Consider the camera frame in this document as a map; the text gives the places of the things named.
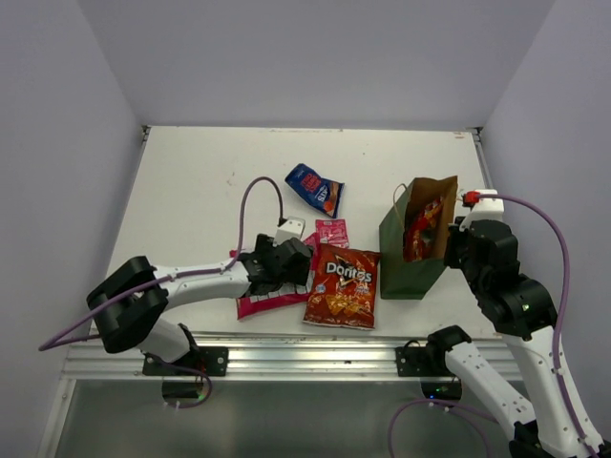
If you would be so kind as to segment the large pink snack bag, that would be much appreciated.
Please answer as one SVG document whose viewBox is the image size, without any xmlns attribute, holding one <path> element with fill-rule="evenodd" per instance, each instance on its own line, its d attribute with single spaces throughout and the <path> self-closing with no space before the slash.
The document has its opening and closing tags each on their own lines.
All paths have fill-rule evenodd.
<svg viewBox="0 0 611 458">
<path fill-rule="evenodd" d="M 320 238 L 316 233 L 312 233 L 303 239 L 303 243 L 313 249 L 306 284 L 286 284 L 278 291 L 273 291 L 266 295 L 236 299 L 238 320 L 244 320 L 258 313 L 307 301 L 313 284 L 315 264 L 319 259 Z"/>
</svg>

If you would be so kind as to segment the red snack mix bag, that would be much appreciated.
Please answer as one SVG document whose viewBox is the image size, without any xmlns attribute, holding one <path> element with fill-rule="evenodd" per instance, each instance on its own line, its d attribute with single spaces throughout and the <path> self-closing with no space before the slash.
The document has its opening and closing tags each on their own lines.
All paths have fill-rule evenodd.
<svg viewBox="0 0 611 458">
<path fill-rule="evenodd" d="M 417 210 L 409 219 L 404 235 L 404 261 L 426 260 L 432 256 L 445 199 L 437 197 Z"/>
</svg>

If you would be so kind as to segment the green paper bag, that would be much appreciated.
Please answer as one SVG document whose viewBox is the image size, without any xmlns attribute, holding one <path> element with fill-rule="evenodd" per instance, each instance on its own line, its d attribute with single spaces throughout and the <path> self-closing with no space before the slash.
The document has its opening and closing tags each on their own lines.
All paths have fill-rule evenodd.
<svg viewBox="0 0 611 458">
<path fill-rule="evenodd" d="M 392 206 L 379 225 L 380 296 L 384 300 L 421 300 L 445 270 L 444 256 L 454 219 L 458 177 L 417 177 L 393 192 Z M 437 197 L 445 199 L 432 256 L 407 262 L 403 258 L 408 219 Z"/>
</svg>

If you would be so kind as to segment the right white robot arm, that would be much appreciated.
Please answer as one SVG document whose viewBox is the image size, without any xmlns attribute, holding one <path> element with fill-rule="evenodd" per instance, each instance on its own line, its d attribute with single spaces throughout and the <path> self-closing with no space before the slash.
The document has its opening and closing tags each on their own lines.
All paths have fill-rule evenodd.
<svg viewBox="0 0 611 458">
<path fill-rule="evenodd" d="M 432 333 L 425 362 L 451 372 L 487 407 L 514 457 L 607 457 L 610 444 L 593 427 L 569 369 L 554 359 L 559 319 L 547 289 L 520 273 L 518 242 L 498 220 L 457 219 L 449 229 L 444 262 L 460 270 L 482 314 L 511 351 L 526 395 L 520 395 L 481 356 L 458 325 Z"/>
</svg>

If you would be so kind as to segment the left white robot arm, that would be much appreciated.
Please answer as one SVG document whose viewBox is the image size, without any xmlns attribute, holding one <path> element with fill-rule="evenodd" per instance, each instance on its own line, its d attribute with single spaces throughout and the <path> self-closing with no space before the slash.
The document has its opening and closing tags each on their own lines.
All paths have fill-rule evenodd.
<svg viewBox="0 0 611 458">
<path fill-rule="evenodd" d="M 307 284 L 314 249 L 296 238 L 278 244 L 260 234 L 251 252 L 217 264 L 160 267 L 134 257 L 87 297 L 104 349 L 138 349 L 180 375 L 199 365 L 195 340 L 184 324 L 162 318 L 190 303 L 262 296 L 286 284 Z"/>
</svg>

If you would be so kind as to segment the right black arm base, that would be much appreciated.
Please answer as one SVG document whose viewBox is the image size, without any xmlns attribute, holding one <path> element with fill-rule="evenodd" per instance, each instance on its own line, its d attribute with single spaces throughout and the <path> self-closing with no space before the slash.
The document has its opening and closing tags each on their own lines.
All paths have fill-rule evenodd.
<svg viewBox="0 0 611 458">
<path fill-rule="evenodd" d="M 431 333 L 426 344 L 415 345 L 411 340 L 395 351 L 395 365 L 399 377 L 450 377 L 445 356 L 456 345 L 471 343 L 471 337 L 458 325 L 448 326 Z"/>
</svg>

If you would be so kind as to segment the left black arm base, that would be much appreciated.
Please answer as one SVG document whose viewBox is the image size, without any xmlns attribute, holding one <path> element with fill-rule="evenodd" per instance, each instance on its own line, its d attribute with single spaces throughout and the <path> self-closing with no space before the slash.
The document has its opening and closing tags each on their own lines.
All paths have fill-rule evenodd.
<svg viewBox="0 0 611 458">
<path fill-rule="evenodd" d="M 145 376 L 179 377 L 205 374 L 224 377 L 229 362 L 226 346 L 201 346 L 182 323 L 156 326 L 143 342 L 145 352 L 142 373 Z"/>
</svg>

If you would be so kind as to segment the red Doritos bag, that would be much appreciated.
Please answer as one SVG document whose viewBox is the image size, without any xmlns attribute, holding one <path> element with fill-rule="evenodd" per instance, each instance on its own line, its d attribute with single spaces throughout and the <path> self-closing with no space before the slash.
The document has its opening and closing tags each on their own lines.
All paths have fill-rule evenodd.
<svg viewBox="0 0 611 458">
<path fill-rule="evenodd" d="M 379 260 L 377 252 L 321 244 L 304 322 L 371 330 Z"/>
</svg>

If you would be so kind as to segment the blue chips bag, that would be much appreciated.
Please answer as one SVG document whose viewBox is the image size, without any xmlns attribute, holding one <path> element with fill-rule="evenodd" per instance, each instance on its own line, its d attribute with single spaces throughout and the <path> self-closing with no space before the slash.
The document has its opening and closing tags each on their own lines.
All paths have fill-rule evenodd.
<svg viewBox="0 0 611 458">
<path fill-rule="evenodd" d="M 345 184 L 320 176 L 303 163 L 295 166 L 284 182 L 310 207 L 336 219 Z"/>
</svg>

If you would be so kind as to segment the small pink candy packet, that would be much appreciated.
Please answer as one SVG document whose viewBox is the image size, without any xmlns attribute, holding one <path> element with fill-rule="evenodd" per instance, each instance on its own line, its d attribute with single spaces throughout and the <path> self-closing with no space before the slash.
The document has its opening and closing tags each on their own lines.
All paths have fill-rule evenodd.
<svg viewBox="0 0 611 458">
<path fill-rule="evenodd" d="M 317 219 L 315 229 L 320 243 L 349 248 L 347 224 L 343 219 Z"/>
</svg>

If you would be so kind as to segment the aluminium front rail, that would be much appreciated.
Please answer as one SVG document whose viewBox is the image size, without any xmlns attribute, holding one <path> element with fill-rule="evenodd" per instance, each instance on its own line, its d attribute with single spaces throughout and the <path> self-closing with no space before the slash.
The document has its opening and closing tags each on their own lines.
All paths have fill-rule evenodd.
<svg viewBox="0 0 611 458">
<path fill-rule="evenodd" d="M 390 382 L 398 378 L 395 349 L 406 338 L 197 333 L 202 346 L 228 349 L 224 381 Z M 102 343 L 69 347 L 61 376 L 82 381 L 144 380 L 137 350 L 111 355 Z"/>
</svg>

